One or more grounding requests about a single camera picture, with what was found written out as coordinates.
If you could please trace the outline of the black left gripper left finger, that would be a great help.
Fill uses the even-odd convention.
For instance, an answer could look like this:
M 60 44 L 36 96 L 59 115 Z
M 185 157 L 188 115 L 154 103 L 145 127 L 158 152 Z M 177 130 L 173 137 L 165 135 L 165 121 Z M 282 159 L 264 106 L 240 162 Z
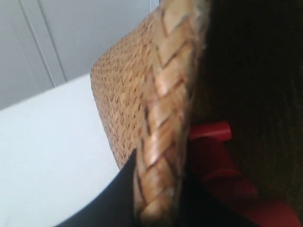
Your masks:
M 59 227 L 135 227 L 133 174 L 134 149 L 113 181 L 83 209 Z

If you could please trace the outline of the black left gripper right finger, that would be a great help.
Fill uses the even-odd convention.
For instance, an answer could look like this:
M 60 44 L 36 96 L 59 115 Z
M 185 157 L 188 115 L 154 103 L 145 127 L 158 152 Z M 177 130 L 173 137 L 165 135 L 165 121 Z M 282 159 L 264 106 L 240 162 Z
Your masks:
M 176 226 L 257 227 L 257 224 L 220 202 L 206 188 L 200 179 L 201 156 L 195 147 L 195 140 L 190 141 L 187 147 L 186 177 L 182 184 L 180 212 Z

